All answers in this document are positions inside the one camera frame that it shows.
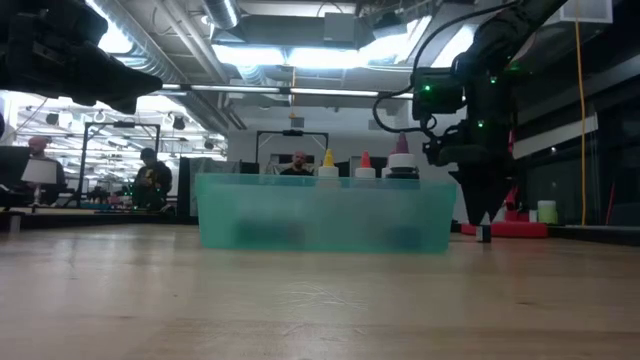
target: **wooden table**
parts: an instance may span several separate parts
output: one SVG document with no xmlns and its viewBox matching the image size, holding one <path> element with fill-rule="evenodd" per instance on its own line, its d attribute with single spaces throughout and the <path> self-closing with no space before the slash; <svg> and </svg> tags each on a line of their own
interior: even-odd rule
<svg viewBox="0 0 640 360">
<path fill-rule="evenodd" d="M 161 225 L 0 238 L 2 360 L 637 360 L 639 340 L 636 248 L 216 251 Z"/>
</svg>

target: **person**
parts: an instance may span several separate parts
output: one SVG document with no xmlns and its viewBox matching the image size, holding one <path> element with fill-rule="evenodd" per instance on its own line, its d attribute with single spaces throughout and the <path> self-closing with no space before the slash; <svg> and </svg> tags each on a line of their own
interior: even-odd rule
<svg viewBox="0 0 640 360">
<path fill-rule="evenodd" d="M 67 181 L 64 176 L 64 168 L 58 161 L 48 158 L 44 151 L 47 149 L 49 139 L 42 136 L 34 136 L 29 139 L 29 151 L 31 152 L 31 158 L 35 160 L 52 161 L 56 163 L 56 183 L 55 184 L 42 184 L 40 186 L 40 203 L 45 205 L 52 205 L 58 200 L 60 192 L 67 187 Z M 31 190 L 35 190 L 37 184 L 27 183 L 27 186 Z"/>
<path fill-rule="evenodd" d="M 144 162 L 144 166 L 138 171 L 134 182 L 134 204 L 158 211 L 165 205 L 166 196 L 171 190 L 171 170 L 158 161 L 155 150 L 150 148 L 142 149 L 140 160 Z"/>
<path fill-rule="evenodd" d="M 313 176 L 313 173 L 305 169 L 307 163 L 307 154 L 302 151 L 296 151 L 293 154 L 293 162 L 291 167 L 280 172 L 280 175 L 297 175 L 297 176 Z"/>
</svg>

